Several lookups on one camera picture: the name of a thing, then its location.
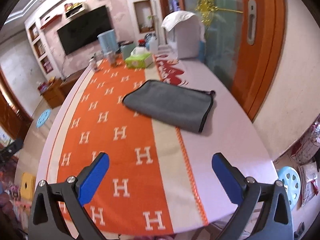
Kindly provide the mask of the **green tissue pack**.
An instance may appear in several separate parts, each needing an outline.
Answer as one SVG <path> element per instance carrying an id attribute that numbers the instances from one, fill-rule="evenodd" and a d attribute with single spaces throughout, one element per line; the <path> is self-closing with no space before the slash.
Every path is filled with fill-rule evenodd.
<path id="1" fill-rule="evenodd" d="M 152 63 L 152 54 L 145 47 L 136 47 L 125 59 L 127 68 L 148 68 Z"/>

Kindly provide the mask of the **black wall television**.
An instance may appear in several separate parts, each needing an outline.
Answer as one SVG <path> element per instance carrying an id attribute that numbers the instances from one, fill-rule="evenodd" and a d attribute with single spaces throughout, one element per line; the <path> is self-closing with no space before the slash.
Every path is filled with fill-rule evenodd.
<path id="1" fill-rule="evenodd" d="M 113 29 L 110 10 L 101 6 L 89 11 L 57 30 L 66 55 L 96 41 L 98 36 Z"/>

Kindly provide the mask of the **orange H-pattern blanket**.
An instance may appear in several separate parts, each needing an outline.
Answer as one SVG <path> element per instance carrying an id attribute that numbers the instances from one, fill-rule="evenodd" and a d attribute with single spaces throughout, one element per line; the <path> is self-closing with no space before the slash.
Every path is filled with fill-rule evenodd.
<path id="1" fill-rule="evenodd" d="M 102 60 L 72 97 L 54 141 L 47 170 L 50 182 L 77 175 L 100 152 L 110 165 L 85 209 L 103 232 L 170 235 L 200 228 L 208 218 L 197 192 L 178 128 L 127 109 L 122 99 L 156 67 L 127 69 Z"/>

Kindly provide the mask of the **wooden TV cabinet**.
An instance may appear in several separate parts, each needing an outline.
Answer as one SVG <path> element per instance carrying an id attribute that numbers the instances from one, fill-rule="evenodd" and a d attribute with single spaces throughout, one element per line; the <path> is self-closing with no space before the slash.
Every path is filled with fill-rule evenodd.
<path id="1" fill-rule="evenodd" d="M 51 109 L 59 107 L 63 104 L 67 95 L 70 93 L 71 89 L 80 78 L 84 70 L 79 70 L 70 76 L 68 76 L 64 81 L 59 78 L 48 86 L 48 88 L 41 93 L 41 96 L 47 102 Z"/>

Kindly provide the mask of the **white plastic squeeze bottle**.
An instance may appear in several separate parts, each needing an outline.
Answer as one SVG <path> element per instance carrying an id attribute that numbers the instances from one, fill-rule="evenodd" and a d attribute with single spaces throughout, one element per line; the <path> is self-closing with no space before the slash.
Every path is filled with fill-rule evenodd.
<path id="1" fill-rule="evenodd" d="M 158 53 L 158 41 L 156 36 L 151 36 L 149 39 L 149 51 L 153 54 Z"/>

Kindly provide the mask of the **light blue plastic stool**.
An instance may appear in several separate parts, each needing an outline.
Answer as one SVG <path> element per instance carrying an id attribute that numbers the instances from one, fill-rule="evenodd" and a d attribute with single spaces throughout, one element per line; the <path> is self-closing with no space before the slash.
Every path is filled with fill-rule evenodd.
<path id="1" fill-rule="evenodd" d="M 297 205 L 300 197 L 301 182 L 299 174 L 294 168 L 290 166 L 284 166 L 281 169 L 277 170 L 277 174 L 279 180 L 281 180 L 284 184 L 290 208 L 291 210 L 293 210 Z"/>

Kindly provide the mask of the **blue water dispenser bottle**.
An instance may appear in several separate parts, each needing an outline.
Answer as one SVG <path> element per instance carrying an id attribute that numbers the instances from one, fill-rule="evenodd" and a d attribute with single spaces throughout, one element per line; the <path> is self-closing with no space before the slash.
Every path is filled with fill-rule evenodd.
<path id="1" fill-rule="evenodd" d="M 103 53 L 107 53 L 108 51 L 116 53 L 119 50 L 116 32 L 114 29 L 99 34 L 98 40 Z"/>

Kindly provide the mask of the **purple and grey towel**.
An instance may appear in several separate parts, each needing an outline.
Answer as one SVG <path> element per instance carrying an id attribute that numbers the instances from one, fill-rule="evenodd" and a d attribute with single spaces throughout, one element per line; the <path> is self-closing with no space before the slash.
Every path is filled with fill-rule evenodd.
<path id="1" fill-rule="evenodd" d="M 142 115 L 183 130 L 202 133 L 214 104 L 215 91 L 184 88 L 148 80 L 125 95 L 122 103 Z"/>

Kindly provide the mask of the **orange wooden sliding door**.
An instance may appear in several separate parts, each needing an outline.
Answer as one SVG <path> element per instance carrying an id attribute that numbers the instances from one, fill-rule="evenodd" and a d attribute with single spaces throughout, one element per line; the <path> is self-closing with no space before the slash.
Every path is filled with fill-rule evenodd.
<path id="1" fill-rule="evenodd" d="M 237 68 L 231 93 L 254 120 L 265 100 L 276 72 L 284 41 L 285 0 L 255 0 L 257 27 L 255 42 L 247 43 L 248 1 L 243 0 L 243 21 Z"/>

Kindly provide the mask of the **yellow plastic stool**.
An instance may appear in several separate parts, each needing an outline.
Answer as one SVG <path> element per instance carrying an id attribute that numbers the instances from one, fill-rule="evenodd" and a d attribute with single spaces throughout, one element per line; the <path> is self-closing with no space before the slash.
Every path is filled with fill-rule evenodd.
<path id="1" fill-rule="evenodd" d="M 36 177 L 28 172 L 22 174 L 20 195 L 25 200 L 32 201 L 35 190 Z"/>

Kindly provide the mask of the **white appliance with cloth cover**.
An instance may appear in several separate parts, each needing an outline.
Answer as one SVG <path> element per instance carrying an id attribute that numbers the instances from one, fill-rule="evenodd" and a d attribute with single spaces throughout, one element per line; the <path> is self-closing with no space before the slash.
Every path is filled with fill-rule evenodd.
<path id="1" fill-rule="evenodd" d="M 161 27 L 168 45 L 178 59 L 200 59 L 204 51 L 204 24 L 190 11 L 180 10 L 168 14 Z"/>

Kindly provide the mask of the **glass jar with brown liquid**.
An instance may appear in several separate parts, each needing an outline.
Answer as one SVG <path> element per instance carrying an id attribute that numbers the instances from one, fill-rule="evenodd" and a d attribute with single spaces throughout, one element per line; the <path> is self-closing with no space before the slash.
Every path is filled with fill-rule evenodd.
<path id="1" fill-rule="evenodd" d="M 119 65 L 119 63 L 117 62 L 117 55 L 114 51 L 108 51 L 105 54 L 105 58 L 107 59 L 111 67 L 117 67 Z"/>

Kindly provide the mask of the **white wall shelf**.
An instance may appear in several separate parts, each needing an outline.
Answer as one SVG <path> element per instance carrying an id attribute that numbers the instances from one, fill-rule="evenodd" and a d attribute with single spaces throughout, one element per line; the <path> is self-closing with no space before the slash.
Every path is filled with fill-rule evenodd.
<path id="1" fill-rule="evenodd" d="M 70 19 L 87 9 L 86 3 L 74 3 L 65 11 L 65 18 Z"/>

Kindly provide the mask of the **gold hanging ornament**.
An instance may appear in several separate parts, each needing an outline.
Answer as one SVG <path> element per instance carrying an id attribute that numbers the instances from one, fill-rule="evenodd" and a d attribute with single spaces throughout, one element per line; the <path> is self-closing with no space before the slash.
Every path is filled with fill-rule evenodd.
<path id="1" fill-rule="evenodd" d="M 214 0 L 197 0 L 197 6 L 195 10 L 200 13 L 201 22 L 204 24 L 205 27 L 210 27 L 214 18 L 214 14 L 217 11 L 234 12 L 237 14 L 243 13 L 240 10 L 220 8 L 217 5 L 215 5 Z"/>

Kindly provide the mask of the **white cartoon-print tablecloth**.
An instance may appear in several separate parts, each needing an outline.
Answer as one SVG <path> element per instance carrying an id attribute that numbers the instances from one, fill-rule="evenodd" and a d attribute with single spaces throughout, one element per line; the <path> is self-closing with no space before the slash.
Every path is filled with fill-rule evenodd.
<path id="1" fill-rule="evenodd" d="M 273 183 L 278 178 L 276 169 L 246 113 L 204 64 L 196 60 L 178 61 L 171 54 L 158 55 L 156 60 L 149 68 L 157 68 L 157 80 L 192 89 L 215 91 L 214 104 L 202 133 L 180 132 L 208 223 L 220 220 L 233 213 L 236 206 L 230 202 L 212 170 L 213 154 L 222 153 L 243 175 L 252 176 L 261 183 Z M 51 151 L 72 97 L 89 71 L 85 70 L 76 82 L 53 122 L 43 148 L 37 180 L 57 183 L 47 179 Z"/>

